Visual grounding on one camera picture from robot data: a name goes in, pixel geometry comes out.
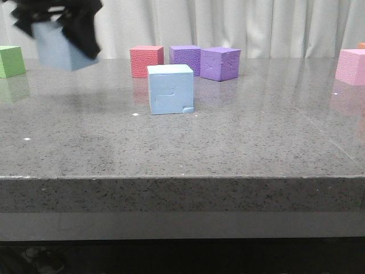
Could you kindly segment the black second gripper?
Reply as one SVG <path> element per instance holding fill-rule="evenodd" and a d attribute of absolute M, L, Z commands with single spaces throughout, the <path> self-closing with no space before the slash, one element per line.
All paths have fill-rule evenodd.
<path fill-rule="evenodd" d="M 36 20 L 61 14 L 58 23 L 62 34 L 83 54 L 96 59 L 100 47 L 96 41 L 94 17 L 103 7 L 101 1 L 13 1 L 15 9 L 11 15 L 14 25 L 33 38 L 32 24 Z"/>

